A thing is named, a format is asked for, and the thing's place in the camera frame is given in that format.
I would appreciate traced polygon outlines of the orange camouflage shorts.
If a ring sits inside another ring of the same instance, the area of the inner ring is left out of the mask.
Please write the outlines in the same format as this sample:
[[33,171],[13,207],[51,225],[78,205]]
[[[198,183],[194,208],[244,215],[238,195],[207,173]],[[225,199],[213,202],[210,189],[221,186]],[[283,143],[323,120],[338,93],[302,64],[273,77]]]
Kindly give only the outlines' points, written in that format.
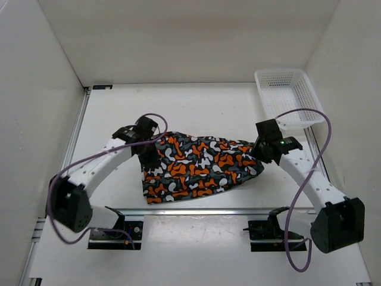
[[167,132],[155,143],[158,156],[140,161],[148,204],[219,194],[257,178],[263,164],[251,155],[254,143],[215,136]]

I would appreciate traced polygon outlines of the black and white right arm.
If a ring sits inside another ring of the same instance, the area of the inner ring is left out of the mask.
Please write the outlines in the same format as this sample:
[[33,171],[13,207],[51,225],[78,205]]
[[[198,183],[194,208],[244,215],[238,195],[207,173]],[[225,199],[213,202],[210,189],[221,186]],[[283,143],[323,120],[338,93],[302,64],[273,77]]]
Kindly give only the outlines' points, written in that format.
[[294,212],[290,207],[271,211],[268,233],[281,238],[288,231],[309,238],[323,253],[361,242],[364,239],[365,206],[359,198],[348,198],[324,175],[294,137],[283,137],[274,119],[256,124],[258,137],[251,155],[262,163],[275,162],[303,188],[315,216]]

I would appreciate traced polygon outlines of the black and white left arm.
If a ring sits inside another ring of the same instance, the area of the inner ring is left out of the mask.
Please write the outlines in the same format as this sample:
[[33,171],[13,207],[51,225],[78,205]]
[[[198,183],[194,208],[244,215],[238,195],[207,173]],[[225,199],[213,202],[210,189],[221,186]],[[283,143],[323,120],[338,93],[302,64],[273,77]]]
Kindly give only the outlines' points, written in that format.
[[144,114],[136,123],[120,127],[99,153],[67,166],[51,179],[47,211],[53,224],[60,223],[74,233],[95,228],[104,229],[111,238],[124,234],[123,215],[111,207],[91,205],[90,198],[113,171],[133,156],[157,158],[155,143],[161,135],[151,116]]

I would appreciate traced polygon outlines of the white perforated plastic basket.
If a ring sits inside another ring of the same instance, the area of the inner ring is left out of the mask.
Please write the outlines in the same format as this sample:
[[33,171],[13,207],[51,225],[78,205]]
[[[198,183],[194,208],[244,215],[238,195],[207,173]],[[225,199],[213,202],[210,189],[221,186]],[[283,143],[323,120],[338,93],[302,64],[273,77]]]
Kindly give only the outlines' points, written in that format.
[[277,116],[283,130],[301,130],[324,122],[312,110],[323,111],[307,76],[301,69],[264,69],[254,73],[266,117]]

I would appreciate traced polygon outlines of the black corner label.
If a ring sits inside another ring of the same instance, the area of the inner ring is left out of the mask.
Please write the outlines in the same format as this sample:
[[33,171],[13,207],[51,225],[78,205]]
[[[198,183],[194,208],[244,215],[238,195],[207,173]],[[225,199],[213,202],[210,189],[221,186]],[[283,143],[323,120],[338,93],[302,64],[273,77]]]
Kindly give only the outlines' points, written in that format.
[[110,90],[113,88],[113,85],[93,85],[93,90]]

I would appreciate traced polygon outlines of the aluminium table edge rail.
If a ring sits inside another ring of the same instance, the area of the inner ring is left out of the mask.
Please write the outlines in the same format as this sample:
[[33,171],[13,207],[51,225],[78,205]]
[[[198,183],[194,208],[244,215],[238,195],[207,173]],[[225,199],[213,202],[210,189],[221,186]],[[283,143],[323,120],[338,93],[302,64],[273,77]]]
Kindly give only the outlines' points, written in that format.
[[159,216],[178,216],[178,215],[268,215],[273,208],[243,208],[243,209],[117,209],[125,216],[145,216],[145,215],[159,215]]

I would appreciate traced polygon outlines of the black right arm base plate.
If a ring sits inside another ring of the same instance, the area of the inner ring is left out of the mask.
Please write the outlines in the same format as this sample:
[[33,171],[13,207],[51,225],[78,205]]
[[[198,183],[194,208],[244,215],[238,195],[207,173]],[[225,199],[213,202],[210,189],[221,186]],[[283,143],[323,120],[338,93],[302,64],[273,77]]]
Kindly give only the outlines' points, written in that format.
[[[285,252],[284,231],[271,231],[266,220],[249,220],[243,231],[249,233],[251,252]],[[290,251],[307,250],[303,236],[289,232],[288,239]]]

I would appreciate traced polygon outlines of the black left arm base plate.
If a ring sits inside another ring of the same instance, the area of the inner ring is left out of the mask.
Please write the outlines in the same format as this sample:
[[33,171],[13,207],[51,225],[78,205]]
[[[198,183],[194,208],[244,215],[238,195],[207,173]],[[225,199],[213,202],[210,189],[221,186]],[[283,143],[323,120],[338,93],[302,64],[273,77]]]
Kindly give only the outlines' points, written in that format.
[[88,250],[141,250],[143,236],[143,217],[126,217],[122,232],[91,230]]

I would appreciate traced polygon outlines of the left side aluminium rail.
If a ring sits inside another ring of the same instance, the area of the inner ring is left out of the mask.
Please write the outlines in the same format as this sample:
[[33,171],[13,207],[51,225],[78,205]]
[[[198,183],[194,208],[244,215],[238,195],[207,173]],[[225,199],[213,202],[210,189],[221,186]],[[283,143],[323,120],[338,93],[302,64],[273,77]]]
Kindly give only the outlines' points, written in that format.
[[67,145],[65,146],[64,157],[58,171],[63,170],[63,168],[67,167],[71,163],[74,154],[74,149],[77,144],[79,132],[82,126],[83,118],[85,116],[86,108],[88,106],[91,90],[91,86],[86,86],[83,88],[83,96],[81,97],[80,105],[77,108],[74,123],[71,127],[70,137]]

